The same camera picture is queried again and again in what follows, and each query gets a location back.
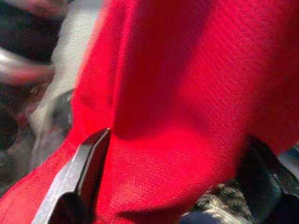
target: red mesh fabric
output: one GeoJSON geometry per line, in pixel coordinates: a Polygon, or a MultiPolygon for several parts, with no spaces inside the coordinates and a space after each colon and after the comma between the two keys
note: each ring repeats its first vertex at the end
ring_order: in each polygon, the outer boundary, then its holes
{"type": "Polygon", "coordinates": [[[113,0],[75,90],[73,129],[0,201],[29,223],[88,135],[111,127],[96,223],[172,223],[235,175],[246,135],[299,139],[299,2],[113,0]]]}

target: red fabric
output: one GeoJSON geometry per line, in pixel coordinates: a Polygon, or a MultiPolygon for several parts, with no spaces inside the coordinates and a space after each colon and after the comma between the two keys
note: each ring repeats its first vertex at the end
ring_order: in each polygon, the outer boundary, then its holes
{"type": "Polygon", "coordinates": [[[29,223],[58,170],[104,127],[97,223],[172,223],[234,176],[248,133],[289,148],[299,139],[298,4],[113,0],[72,99],[73,129],[1,199],[0,222],[29,223]]]}

